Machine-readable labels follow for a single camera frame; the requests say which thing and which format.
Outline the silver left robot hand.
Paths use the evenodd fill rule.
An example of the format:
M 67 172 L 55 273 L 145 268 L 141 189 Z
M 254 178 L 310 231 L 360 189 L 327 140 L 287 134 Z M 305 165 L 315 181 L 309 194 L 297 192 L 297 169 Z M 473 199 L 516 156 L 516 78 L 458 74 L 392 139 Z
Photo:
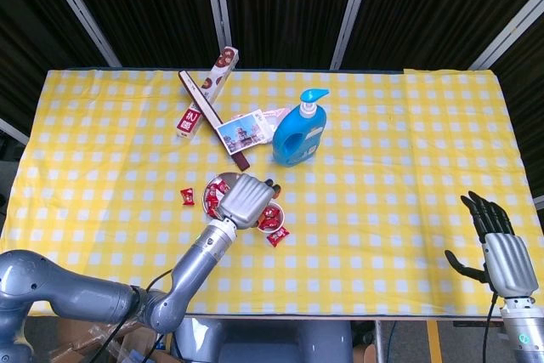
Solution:
M 218 204 L 218 213 L 238 230 L 252 228 L 264 209 L 281 192 L 272 179 L 265 181 L 242 173 Z

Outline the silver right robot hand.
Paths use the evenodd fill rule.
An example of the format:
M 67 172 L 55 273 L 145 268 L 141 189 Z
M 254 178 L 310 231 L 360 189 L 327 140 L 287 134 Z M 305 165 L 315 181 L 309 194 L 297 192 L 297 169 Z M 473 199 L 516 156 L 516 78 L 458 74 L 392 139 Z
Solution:
M 460 275 L 487 284 L 501 298 L 531 297 L 539 287 L 536 273 L 526 245 L 514 233 L 506 211 L 472 191 L 461 201 L 472 217 L 484 254 L 484 268 L 467 267 L 446 250 L 450 266 Z

